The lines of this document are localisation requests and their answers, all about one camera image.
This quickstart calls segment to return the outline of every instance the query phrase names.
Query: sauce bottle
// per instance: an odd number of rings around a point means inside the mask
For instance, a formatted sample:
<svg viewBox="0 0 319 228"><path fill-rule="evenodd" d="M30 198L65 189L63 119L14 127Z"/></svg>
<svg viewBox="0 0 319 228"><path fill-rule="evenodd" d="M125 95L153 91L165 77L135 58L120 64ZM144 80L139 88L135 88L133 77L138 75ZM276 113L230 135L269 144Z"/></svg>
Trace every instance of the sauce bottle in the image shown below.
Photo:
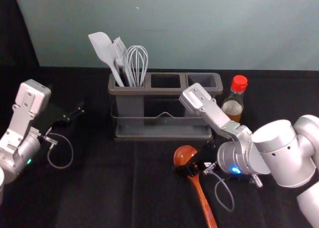
<svg viewBox="0 0 319 228"><path fill-rule="evenodd" d="M238 123L244 109L243 98L247 85L248 80L245 76L236 75L233 79L229 96L224 100L221 107L231 120Z"/></svg>

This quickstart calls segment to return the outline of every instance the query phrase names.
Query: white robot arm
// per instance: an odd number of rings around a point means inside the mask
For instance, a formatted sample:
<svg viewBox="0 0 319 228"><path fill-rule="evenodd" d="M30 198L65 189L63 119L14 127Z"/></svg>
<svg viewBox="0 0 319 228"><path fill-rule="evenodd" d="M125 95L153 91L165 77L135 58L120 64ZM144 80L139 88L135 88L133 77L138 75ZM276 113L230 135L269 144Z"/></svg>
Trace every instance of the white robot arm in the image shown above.
<svg viewBox="0 0 319 228"><path fill-rule="evenodd" d="M226 173L271 173L277 184L295 188L307 183L319 168L319 118L305 115L291 125L288 120L271 122L254 134L231 121L216 100L198 83L183 91L179 100L194 114L201 116L220 136L232 141L223 143L217 162ZM305 217L319 228L319 182L297 197Z"/></svg>
<svg viewBox="0 0 319 228"><path fill-rule="evenodd" d="M12 182L40 149L41 134L32 122L45 109L50 96L51 90L34 80L20 84L10 125L0 140L0 204L4 184ZM49 137L43 138L57 144Z"/></svg>

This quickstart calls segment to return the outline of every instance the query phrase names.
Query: wooden spoon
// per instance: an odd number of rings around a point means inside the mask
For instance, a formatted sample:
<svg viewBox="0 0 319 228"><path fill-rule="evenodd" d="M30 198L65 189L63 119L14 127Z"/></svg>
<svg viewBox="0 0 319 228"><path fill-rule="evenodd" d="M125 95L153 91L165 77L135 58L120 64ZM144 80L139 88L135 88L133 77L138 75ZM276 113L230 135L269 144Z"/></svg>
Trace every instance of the wooden spoon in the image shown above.
<svg viewBox="0 0 319 228"><path fill-rule="evenodd" d="M175 166L185 165L196 153L196 149L192 146L185 145L179 147L174 154ZM217 228L217 223L215 221L213 212L210 209L208 201L199 183L199 175L197 174L193 177L188 176L188 178L196 188L208 228Z"/></svg>

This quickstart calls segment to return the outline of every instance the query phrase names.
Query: gray utensil caddy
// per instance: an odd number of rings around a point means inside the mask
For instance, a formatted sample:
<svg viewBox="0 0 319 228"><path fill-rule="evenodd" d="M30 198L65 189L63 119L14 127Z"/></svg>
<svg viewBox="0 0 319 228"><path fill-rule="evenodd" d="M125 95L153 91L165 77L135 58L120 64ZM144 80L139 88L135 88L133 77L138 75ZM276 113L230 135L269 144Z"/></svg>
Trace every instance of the gray utensil caddy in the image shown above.
<svg viewBox="0 0 319 228"><path fill-rule="evenodd" d="M216 73L147 72L142 87L119 87L109 78L111 116L116 140L208 140L212 133L206 122L189 114L178 98L194 83L212 97L223 92Z"/></svg>

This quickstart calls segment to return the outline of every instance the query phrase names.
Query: teal wall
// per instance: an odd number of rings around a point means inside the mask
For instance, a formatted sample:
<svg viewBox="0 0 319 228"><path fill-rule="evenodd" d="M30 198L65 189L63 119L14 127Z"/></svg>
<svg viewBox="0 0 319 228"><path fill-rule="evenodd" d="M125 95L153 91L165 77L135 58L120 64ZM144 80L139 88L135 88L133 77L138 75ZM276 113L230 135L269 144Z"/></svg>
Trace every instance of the teal wall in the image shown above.
<svg viewBox="0 0 319 228"><path fill-rule="evenodd" d="M17 0L41 66L104 67L87 37L151 68L319 70L319 0Z"/></svg>

